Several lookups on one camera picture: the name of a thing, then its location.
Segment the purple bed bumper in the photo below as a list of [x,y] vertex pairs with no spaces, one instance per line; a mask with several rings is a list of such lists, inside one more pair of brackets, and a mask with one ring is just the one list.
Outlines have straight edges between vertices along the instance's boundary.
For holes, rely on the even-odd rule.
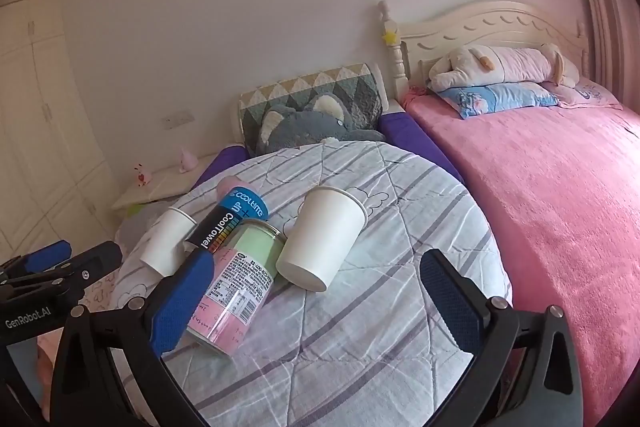
[[[435,165],[446,170],[460,183],[465,184],[463,176],[454,167],[454,164],[446,154],[407,113],[383,114],[378,118],[378,131],[385,135],[388,143],[434,162]],[[201,176],[198,177],[193,188],[248,158],[250,158],[250,154],[242,144],[231,144],[224,147],[206,167]]]

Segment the pink white plush dog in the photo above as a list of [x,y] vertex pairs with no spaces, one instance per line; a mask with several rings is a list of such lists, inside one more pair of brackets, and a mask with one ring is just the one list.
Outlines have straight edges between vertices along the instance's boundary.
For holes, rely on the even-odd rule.
[[575,88],[579,80],[577,66],[556,44],[544,43],[534,48],[471,44],[441,57],[428,72],[427,87],[442,92],[530,81]]

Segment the small pink red toy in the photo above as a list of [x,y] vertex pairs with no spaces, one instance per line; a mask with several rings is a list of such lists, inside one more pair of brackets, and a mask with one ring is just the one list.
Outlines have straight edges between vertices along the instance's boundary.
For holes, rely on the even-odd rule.
[[139,186],[148,185],[152,181],[152,173],[150,173],[142,164],[134,165],[134,172],[136,173],[136,180]]

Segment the pink fleece blanket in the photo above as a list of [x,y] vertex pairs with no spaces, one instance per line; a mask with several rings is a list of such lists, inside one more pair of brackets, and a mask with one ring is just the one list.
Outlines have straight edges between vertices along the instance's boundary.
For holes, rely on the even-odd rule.
[[421,93],[404,105],[484,211],[514,305],[564,309],[596,425],[639,360],[638,115],[527,107],[465,119]]

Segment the small white paper cup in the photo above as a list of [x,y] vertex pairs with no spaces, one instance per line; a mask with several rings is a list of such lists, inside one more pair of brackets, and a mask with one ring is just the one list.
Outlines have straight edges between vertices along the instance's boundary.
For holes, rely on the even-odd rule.
[[183,259],[183,241],[198,222],[183,210],[169,207],[152,228],[149,242],[142,249],[140,260],[161,277],[171,277]]

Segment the blue black cool towel bottle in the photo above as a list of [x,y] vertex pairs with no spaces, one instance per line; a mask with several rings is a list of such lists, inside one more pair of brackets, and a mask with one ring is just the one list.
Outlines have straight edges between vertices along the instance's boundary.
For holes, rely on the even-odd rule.
[[269,210],[262,196],[237,176],[226,176],[217,188],[217,204],[186,236],[186,248],[202,248],[214,253],[243,220],[268,218]]

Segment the grey striped white quilt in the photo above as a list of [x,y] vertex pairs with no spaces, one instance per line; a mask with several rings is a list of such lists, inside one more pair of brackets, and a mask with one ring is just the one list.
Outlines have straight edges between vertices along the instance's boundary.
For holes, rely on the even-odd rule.
[[383,142],[279,150],[230,170],[291,234],[310,191],[326,208],[233,355],[185,335],[165,361],[212,426],[421,426],[470,363],[420,281],[438,249],[483,294],[512,285],[468,189]]

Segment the cream wardrobe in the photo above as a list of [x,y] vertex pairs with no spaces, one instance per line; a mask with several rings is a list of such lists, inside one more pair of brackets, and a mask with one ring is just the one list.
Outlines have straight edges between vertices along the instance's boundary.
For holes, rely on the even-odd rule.
[[112,239],[119,187],[70,66],[61,0],[1,9],[1,258]]

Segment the large white paper cup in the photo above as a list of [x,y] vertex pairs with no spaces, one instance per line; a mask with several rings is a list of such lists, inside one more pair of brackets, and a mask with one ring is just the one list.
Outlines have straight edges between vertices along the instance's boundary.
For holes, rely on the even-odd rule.
[[322,293],[336,277],[367,223],[367,210],[352,194],[332,186],[310,190],[276,263],[289,282]]

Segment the pale pink curtain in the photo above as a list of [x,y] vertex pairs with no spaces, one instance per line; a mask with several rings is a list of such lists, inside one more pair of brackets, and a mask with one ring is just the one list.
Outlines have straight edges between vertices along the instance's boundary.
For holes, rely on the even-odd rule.
[[618,101],[639,109],[639,5],[637,0],[588,0],[592,47],[590,78]]

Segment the pink printed pillow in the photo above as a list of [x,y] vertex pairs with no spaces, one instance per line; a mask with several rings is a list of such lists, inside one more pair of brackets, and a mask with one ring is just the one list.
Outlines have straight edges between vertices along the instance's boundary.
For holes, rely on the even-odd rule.
[[543,82],[541,87],[549,91],[558,105],[565,109],[612,108],[621,110],[623,105],[605,87],[585,77],[580,78],[574,88],[555,86],[553,82]]

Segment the blue cartoon pillow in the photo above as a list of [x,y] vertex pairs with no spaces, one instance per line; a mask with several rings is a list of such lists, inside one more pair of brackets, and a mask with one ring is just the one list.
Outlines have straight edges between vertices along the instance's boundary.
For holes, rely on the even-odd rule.
[[462,119],[526,107],[558,106],[559,101],[536,82],[497,83],[449,88],[438,94]]

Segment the grey plush elephant toy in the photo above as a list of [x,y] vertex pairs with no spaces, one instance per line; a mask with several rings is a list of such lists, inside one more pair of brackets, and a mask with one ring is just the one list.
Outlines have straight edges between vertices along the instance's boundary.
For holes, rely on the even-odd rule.
[[302,110],[282,104],[268,109],[257,135],[256,152],[269,154],[326,139],[386,141],[378,130],[359,129],[344,103],[336,95],[326,93],[315,96]]

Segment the triangle patterned quilted cushion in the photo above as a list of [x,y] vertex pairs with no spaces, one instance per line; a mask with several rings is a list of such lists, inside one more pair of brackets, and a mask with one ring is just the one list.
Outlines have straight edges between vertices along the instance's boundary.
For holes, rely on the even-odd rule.
[[302,110],[313,98],[324,94],[333,94],[343,103],[357,129],[374,129],[390,106],[375,63],[322,70],[241,93],[232,118],[236,139],[244,143],[250,155],[258,155],[259,131],[272,106]]

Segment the pink green labelled can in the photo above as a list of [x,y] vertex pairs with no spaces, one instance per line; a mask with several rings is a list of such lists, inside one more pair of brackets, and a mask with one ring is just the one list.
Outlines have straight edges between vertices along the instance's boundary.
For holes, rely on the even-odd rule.
[[247,219],[214,254],[215,275],[188,331],[225,355],[242,343],[277,276],[285,235],[270,223]]

